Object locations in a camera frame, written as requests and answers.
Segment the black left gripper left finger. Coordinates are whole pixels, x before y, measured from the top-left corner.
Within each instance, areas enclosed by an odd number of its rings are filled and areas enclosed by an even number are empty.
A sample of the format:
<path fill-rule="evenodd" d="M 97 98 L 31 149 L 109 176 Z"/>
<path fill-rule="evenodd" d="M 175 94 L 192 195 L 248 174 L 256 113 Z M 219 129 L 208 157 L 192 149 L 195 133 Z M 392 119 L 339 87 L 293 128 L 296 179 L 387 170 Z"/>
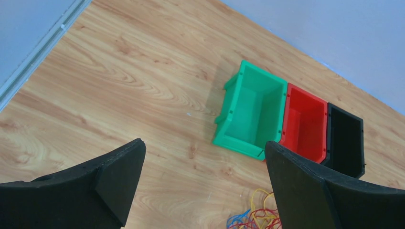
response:
<path fill-rule="evenodd" d="M 126 225 L 143 163 L 141 139 L 68 169 L 0 186 L 3 229 L 119 229 Z"/>

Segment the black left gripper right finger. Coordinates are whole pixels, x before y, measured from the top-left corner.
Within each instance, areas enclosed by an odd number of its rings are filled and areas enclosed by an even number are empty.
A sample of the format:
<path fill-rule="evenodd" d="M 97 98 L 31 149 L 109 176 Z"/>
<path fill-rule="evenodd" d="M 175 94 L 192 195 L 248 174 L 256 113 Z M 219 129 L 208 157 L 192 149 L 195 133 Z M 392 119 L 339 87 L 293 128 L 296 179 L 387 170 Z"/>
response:
<path fill-rule="evenodd" d="M 404 190 L 344 175 L 274 141 L 265 156 L 283 228 L 404 228 Z"/>

